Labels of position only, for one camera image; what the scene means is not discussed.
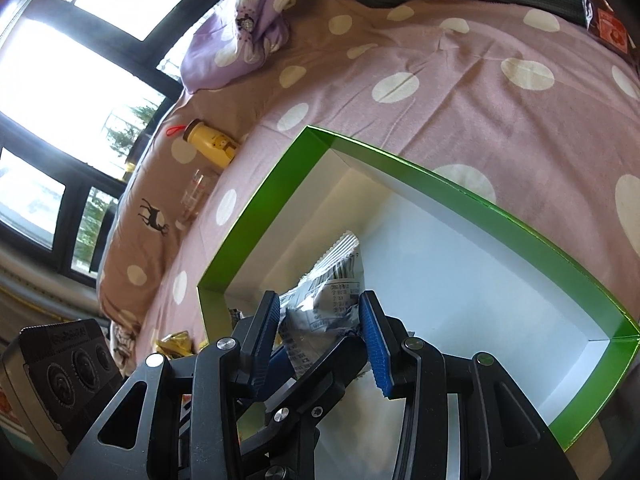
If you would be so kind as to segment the yellow brown wrapper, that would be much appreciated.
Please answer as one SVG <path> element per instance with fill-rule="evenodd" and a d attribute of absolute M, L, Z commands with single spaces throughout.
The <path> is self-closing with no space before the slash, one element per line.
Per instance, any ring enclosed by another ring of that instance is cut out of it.
<path fill-rule="evenodd" d="M 170 360 L 194 355 L 192 338 L 187 330 L 180 330 L 180 332 L 155 339 L 153 350 Z"/>

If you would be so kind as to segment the silver white snack bag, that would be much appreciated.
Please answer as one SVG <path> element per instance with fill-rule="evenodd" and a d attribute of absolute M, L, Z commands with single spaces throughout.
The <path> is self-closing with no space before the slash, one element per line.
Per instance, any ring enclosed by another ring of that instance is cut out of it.
<path fill-rule="evenodd" d="M 360 241 L 347 231 L 280 296 L 278 332 L 296 378 L 357 327 L 363 284 Z"/>

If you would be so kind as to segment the striped white cloth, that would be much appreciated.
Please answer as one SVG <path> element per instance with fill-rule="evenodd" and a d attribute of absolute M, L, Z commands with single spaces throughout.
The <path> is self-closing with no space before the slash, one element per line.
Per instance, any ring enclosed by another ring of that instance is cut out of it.
<path fill-rule="evenodd" d="M 110 351 L 117 368 L 122 376 L 130 376 L 136 369 L 136 340 L 141 325 L 133 322 L 130 325 L 122 325 L 111 322 L 110 325 Z"/>

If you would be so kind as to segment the green white cardboard box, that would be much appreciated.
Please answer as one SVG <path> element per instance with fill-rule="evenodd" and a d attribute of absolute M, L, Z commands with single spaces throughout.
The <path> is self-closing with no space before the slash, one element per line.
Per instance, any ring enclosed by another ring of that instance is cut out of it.
<path fill-rule="evenodd" d="M 198 285 L 210 343 L 268 290 L 280 301 L 347 231 L 360 241 L 363 292 L 442 353 L 497 358 L 564 453 L 637 352 L 626 309 L 545 237 L 438 174 L 315 128 L 262 182 Z M 300 378 L 278 329 L 273 348 L 280 387 L 238 418 L 240 444 Z M 396 479 L 404 408 L 375 385 L 368 357 L 319 422 L 314 479 Z"/>

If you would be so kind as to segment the brown polka dot bolster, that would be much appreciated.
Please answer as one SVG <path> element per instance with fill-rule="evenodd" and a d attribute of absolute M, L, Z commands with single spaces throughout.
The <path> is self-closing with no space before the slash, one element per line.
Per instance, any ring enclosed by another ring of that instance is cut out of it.
<path fill-rule="evenodd" d="M 236 95 L 228 87 L 184 92 L 156 127 L 119 201 L 101 263 L 101 310 L 122 325 L 141 324 L 166 269 L 186 237 L 183 193 L 201 170 L 214 185 L 222 167 L 208 160 L 180 132 L 194 120 L 240 142 Z"/>

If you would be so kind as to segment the clear plastic bottle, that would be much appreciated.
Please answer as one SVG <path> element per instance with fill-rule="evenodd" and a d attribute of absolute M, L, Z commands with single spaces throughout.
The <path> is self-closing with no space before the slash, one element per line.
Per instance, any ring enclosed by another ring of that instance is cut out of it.
<path fill-rule="evenodd" d="M 175 222 L 178 230 L 186 230 L 198 218 L 208 196 L 210 182 L 212 175 L 209 171 L 199 169 L 194 172 L 180 202 L 181 211 Z"/>

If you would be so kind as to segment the yellow bear bottle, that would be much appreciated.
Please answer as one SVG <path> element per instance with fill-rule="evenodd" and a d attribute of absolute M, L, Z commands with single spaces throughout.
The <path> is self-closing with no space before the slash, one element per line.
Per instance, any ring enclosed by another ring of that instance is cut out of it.
<path fill-rule="evenodd" d="M 176 125 L 165 130 L 166 136 L 181 136 L 214 166 L 226 169 L 235 158 L 240 144 L 222 131 L 194 119 L 187 125 Z"/>

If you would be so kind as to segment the black framed window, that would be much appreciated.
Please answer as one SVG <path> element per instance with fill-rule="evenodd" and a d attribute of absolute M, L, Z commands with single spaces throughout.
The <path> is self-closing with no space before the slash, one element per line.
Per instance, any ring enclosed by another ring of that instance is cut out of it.
<path fill-rule="evenodd" d="M 116 206 L 216 0 L 1 0 L 1 239 L 93 285 Z"/>

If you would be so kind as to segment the pink polka dot sheet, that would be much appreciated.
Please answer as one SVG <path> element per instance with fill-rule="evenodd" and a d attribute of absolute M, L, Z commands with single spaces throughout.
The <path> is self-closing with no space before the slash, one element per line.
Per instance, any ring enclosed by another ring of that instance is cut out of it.
<path fill-rule="evenodd" d="M 305 126 L 437 172 L 521 219 L 639 312 L 639 81 L 582 27 L 546 11 L 471 0 L 371 9 L 303 0 L 264 66 L 183 92 L 160 123 L 132 196 L 165 218 L 201 156 L 167 130 L 201 119 L 242 143 L 201 218 L 147 240 L 134 354 L 187 330 L 204 341 L 196 282 L 230 223 Z"/>

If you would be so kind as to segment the purple floral cloth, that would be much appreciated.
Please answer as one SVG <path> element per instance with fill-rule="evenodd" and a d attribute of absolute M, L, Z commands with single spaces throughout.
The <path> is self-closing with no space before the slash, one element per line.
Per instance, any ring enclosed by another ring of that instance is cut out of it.
<path fill-rule="evenodd" d="M 180 66 L 186 92 L 217 90 L 261 68 L 290 38 L 293 0 L 219 0 L 194 32 Z"/>

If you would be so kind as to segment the small red candy packet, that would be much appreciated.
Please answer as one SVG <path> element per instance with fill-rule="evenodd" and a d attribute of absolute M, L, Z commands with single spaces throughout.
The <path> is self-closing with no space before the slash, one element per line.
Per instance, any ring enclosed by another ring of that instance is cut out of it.
<path fill-rule="evenodd" d="M 606 0 L 582 0 L 582 8 L 590 35 L 635 70 L 638 67 L 638 49 L 612 6 Z"/>

